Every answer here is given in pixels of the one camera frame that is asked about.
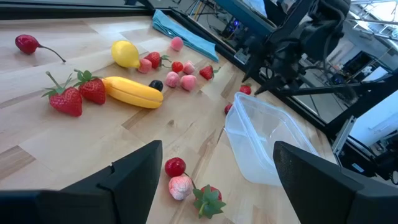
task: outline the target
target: wooden tabletop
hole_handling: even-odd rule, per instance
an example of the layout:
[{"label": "wooden tabletop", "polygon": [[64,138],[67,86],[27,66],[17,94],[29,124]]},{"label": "wooden tabletop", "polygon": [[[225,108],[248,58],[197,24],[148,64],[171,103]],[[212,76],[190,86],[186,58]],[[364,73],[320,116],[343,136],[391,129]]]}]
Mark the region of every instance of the wooden tabletop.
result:
[{"label": "wooden tabletop", "polygon": [[[30,34],[56,50],[21,53],[14,44],[20,34]],[[147,223],[298,223],[280,187],[252,184],[241,175],[223,131],[224,107],[233,101],[243,72],[219,55],[214,63],[185,47],[169,49],[170,38],[152,29],[150,17],[0,21],[0,189],[62,189],[110,165],[154,139],[163,141],[165,162],[181,157],[197,186],[211,184],[221,190],[227,206],[212,220],[197,219],[191,195],[182,202],[169,192],[164,171]],[[103,106],[83,102],[83,115],[73,118],[55,111],[43,87],[54,84],[50,71],[64,82],[74,68],[94,75],[130,78],[148,85],[164,81],[168,68],[148,74],[117,66],[110,48],[127,39],[142,56],[158,51],[173,61],[191,60],[196,68],[221,67],[214,80],[198,71],[197,87],[163,90],[164,103],[156,110],[138,108],[107,97]],[[253,89],[258,84],[249,81]],[[260,99],[290,113],[319,154],[334,162],[325,135],[270,93]]]}]

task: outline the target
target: toy fruit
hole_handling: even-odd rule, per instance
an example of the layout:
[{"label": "toy fruit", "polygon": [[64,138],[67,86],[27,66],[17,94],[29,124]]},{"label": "toy fruit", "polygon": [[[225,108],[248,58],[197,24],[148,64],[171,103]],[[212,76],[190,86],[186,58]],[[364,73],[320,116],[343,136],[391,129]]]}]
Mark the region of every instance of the toy fruit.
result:
[{"label": "toy fruit", "polygon": [[169,192],[175,200],[184,200],[192,193],[192,179],[187,176],[173,177],[169,181]]},{"label": "toy fruit", "polygon": [[83,110],[81,108],[82,102],[79,91],[74,87],[69,87],[65,89],[65,87],[71,80],[71,74],[69,75],[68,80],[63,87],[60,86],[57,81],[55,81],[50,72],[46,72],[46,74],[51,78],[51,80],[55,83],[55,86],[57,87],[47,88],[50,91],[43,95],[49,96],[50,105],[59,112],[69,114],[70,116],[80,116]]},{"label": "toy fruit", "polygon": [[44,47],[43,45],[39,44],[39,41],[37,41],[36,38],[32,37],[31,35],[22,34],[17,36],[17,38],[15,38],[15,44],[17,45],[19,50],[21,50],[25,54],[34,53],[38,47],[51,50],[56,55],[58,55],[58,57],[60,57],[62,62],[66,62],[66,60],[64,60],[58,53],[48,47]]},{"label": "toy fruit", "polygon": [[176,50],[180,51],[184,46],[184,42],[182,41],[181,37],[174,37],[170,43],[170,46]]},{"label": "toy fruit", "polygon": [[184,65],[181,62],[173,62],[172,70],[173,72],[181,72],[184,69]]},{"label": "toy fruit", "polygon": [[77,72],[77,79],[79,79],[79,82],[73,87],[78,86],[81,96],[86,100],[90,100],[98,105],[103,105],[106,100],[104,83],[87,70],[82,72],[75,69],[75,72]]},{"label": "toy fruit", "polygon": [[225,115],[227,115],[228,114],[228,112],[229,112],[229,110],[231,109],[231,107],[232,107],[232,104],[230,103],[230,104],[228,104],[228,105],[226,105],[226,107],[225,107],[225,109],[224,109],[224,113],[225,113]]},{"label": "toy fruit", "polygon": [[217,70],[213,70],[213,67],[211,65],[209,65],[209,66],[201,69],[199,71],[199,74],[201,76],[203,76],[203,78],[206,78],[207,80],[211,80],[212,78],[214,78],[214,74],[216,74],[220,70],[220,68]]},{"label": "toy fruit", "polygon": [[191,75],[195,71],[195,66],[193,66],[191,61],[188,61],[187,63],[185,63],[183,71],[187,75]]},{"label": "toy fruit", "polygon": [[180,82],[180,76],[175,72],[169,72],[166,76],[166,85],[175,88]]},{"label": "toy fruit", "polygon": [[122,77],[106,77],[102,82],[107,94],[125,103],[150,109],[162,105],[163,94],[149,86]]},{"label": "toy fruit", "polygon": [[138,72],[141,73],[148,73],[151,69],[152,69],[152,62],[150,62],[150,60],[148,59],[140,59],[140,66],[139,68],[137,68]]},{"label": "toy fruit", "polygon": [[113,43],[111,48],[113,60],[124,68],[139,68],[139,53],[134,44],[119,40]]},{"label": "toy fruit", "polygon": [[163,55],[160,56],[160,53],[158,52],[152,52],[149,55],[147,55],[146,57],[144,57],[147,60],[150,60],[150,62],[152,62],[152,68],[156,69],[159,66],[162,65],[162,60],[168,60],[169,62],[171,62],[169,60],[169,56],[168,55]]},{"label": "toy fruit", "polygon": [[194,75],[185,75],[181,78],[181,87],[184,90],[191,91],[197,85],[197,78]]},{"label": "toy fruit", "polygon": [[241,85],[241,88],[239,89],[240,92],[245,93],[247,95],[251,94],[251,87],[250,84],[243,84]]},{"label": "toy fruit", "polygon": [[221,201],[221,192],[215,187],[206,185],[201,190],[193,189],[193,194],[196,196],[193,205],[199,210],[199,218],[213,218],[213,215],[223,213],[221,208],[226,204]]},{"label": "toy fruit", "polygon": [[184,160],[178,157],[169,159],[164,165],[164,171],[169,177],[178,177],[185,172],[187,165]]},{"label": "toy fruit", "polygon": [[149,87],[152,87],[156,90],[162,91],[163,90],[163,83],[160,80],[154,80],[149,84]]}]

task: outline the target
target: transparent storage box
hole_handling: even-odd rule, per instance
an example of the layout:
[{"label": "transparent storage box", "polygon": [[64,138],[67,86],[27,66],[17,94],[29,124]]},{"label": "transparent storage box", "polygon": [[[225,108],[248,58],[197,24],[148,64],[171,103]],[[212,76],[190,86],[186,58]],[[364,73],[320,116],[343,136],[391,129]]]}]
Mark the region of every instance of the transparent storage box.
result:
[{"label": "transparent storage box", "polygon": [[290,115],[243,93],[235,94],[225,130],[239,169],[250,182],[281,185],[272,159],[276,141],[319,156]]}]

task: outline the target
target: yellow banana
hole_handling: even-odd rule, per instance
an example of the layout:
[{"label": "yellow banana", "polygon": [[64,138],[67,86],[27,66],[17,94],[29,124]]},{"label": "yellow banana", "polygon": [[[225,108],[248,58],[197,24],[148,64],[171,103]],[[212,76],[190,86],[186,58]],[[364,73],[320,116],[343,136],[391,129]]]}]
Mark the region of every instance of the yellow banana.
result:
[{"label": "yellow banana", "polygon": [[113,43],[111,48],[113,60],[125,68],[139,68],[139,53],[134,44],[119,40]]},{"label": "yellow banana", "polygon": [[106,77],[102,82],[107,94],[125,103],[150,109],[162,105],[163,94],[149,86],[122,77]]}]

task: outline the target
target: blue towel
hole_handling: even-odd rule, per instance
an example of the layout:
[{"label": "blue towel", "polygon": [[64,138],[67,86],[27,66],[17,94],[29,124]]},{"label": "blue towel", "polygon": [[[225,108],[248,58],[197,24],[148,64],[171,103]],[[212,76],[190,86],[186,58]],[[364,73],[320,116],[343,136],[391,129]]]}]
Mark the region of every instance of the blue towel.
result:
[{"label": "blue towel", "polygon": [[163,34],[173,38],[181,37],[184,45],[196,50],[204,56],[218,62],[216,54],[215,44],[211,43],[195,34],[192,34],[186,28],[173,22],[169,19],[162,11],[156,10],[154,17],[152,18],[155,29],[161,31]]}]

